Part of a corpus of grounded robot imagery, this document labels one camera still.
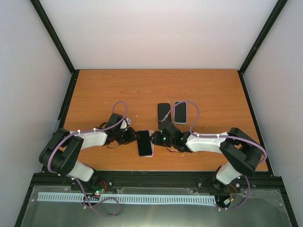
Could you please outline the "black phone case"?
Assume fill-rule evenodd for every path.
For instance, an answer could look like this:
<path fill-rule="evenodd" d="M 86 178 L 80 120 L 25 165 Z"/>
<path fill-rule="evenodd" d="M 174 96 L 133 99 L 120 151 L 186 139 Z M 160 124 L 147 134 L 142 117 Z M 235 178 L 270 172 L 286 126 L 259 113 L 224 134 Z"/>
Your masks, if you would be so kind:
<path fill-rule="evenodd" d="M 158 104 L 158 125 L 160 125 L 161 120 L 165 118 L 165 116 L 170 110 L 171 110 L 171 106 L 169 103 Z"/>

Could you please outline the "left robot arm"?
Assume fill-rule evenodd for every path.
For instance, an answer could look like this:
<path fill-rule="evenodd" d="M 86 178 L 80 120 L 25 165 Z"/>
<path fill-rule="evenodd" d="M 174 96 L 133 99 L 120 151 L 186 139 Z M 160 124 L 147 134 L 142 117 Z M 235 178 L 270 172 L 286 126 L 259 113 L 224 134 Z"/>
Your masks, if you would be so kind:
<path fill-rule="evenodd" d="M 59 128 L 41 152 L 39 162 L 50 173 L 77 178 L 87 190 L 94 190 L 98 186 L 98 178 L 94 176 L 92 167 L 78 161 L 81 150 L 108 146 L 114 141 L 118 145 L 136 141 L 138 135 L 130 124 L 131 119 L 113 113 L 108 122 L 92 130 L 68 131 Z"/>

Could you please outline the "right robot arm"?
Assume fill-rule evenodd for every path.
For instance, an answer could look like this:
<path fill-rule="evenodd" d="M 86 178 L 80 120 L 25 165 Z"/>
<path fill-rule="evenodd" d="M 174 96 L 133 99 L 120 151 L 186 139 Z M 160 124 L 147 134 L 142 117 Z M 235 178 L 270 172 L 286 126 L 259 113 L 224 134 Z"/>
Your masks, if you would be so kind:
<path fill-rule="evenodd" d="M 151 136 L 154 145 L 179 152 L 213 152 L 222 154 L 227 163 L 220 166 L 210 180 L 215 190 L 223 191 L 241 176 L 253 176 L 259 164 L 267 159 L 266 150 L 239 128 L 218 134 L 201 134 L 191 130 L 181 132 L 170 121 L 161 121 Z"/>

